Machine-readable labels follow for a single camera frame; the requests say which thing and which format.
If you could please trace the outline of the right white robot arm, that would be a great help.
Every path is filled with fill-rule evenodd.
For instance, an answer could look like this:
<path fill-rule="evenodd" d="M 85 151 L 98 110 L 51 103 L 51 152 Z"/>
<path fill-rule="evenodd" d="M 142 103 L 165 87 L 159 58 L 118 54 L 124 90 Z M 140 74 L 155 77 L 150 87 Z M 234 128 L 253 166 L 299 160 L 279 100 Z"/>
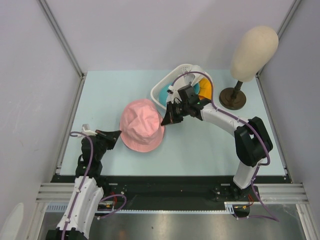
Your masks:
<path fill-rule="evenodd" d="M 236 155 L 239 165 L 230 188 L 231 196 L 242 201 L 249 194 L 248 186 L 254 181 L 258 168 L 267 159 L 273 144 L 264 122 L 259 117 L 244 119 L 227 112 L 208 99 L 200 99 L 191 85 L 180 89 L 169 86 L 167 90 L 166 112 L 162 126 L 181 123 L 186 116 L 211 123 L 234 137 Z"/>

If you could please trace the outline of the orange hat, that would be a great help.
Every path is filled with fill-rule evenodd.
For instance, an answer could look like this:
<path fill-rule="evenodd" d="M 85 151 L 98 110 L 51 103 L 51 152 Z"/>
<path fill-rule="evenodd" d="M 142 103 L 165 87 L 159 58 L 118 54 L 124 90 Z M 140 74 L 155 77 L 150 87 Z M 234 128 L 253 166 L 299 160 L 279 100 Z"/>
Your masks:
<path fill-rule="evenodd" d="M 199 84 L 199 93 L 198 93 L 199 99 L 211 100 L 212 91 L 213 91 L 212 82 L 204 77 L 198 82 L 198 84 Z"/>

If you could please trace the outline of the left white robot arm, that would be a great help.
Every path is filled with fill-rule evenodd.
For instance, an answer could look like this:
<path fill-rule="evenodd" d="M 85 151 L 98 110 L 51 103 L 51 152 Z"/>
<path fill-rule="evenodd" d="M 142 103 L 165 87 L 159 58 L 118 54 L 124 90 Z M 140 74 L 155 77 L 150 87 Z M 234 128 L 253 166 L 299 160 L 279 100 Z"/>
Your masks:
<path fill-rule="evenodd" d="M 120 130 L 72 131 L 69 136 L 81 138 L 81 154 L 77 160 L 74 187 L 67 208 L 54 230 L 49 230 L 47 240 L 88 240 L 90 229 L 101 200 L 110 196 L 111 188 L 101 176 L 104 154 L 112 150 Z"/>

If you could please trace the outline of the pink bucket hat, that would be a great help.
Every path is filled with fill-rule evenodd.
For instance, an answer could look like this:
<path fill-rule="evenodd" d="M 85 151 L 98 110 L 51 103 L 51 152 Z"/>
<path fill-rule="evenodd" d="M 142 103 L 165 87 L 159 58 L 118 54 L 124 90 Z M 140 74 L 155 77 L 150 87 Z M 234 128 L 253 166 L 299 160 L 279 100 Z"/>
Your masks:
<path fill-rule="evenodd" d="M 138 99 L 123 110 L 119 122 L 122 142 L 131 150 L 148 153 L 163 141 L 165 127 L 155 104 L 149 99 Z"/>

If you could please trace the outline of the teal hat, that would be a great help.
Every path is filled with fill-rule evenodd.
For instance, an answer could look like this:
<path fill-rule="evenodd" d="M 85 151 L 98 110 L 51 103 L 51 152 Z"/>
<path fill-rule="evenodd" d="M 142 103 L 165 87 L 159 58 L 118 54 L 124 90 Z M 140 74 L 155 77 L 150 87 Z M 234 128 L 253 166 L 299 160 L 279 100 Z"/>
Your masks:
<path fill-rule="evenodd" d="M 160 93 L 159 93 L 159 96 L 158 96 L 159 103 L 160 103 L 162 106 L 164 106 L 164 107 L 167 106 L 168 89 L 169 89 L 169 86 L 170 86 L 170 85 L 171 85 L 171 83 L 165 85 L 165 86 L 161 89 L 161 91 L 160 91 Z M 195 85 L 193 86 L 193 89 L 194 89 L 195 93 L 198 94 L 199 91 L 200 91 L 200 85 L 199 85 L 199 83 L 195 84 Z"/>

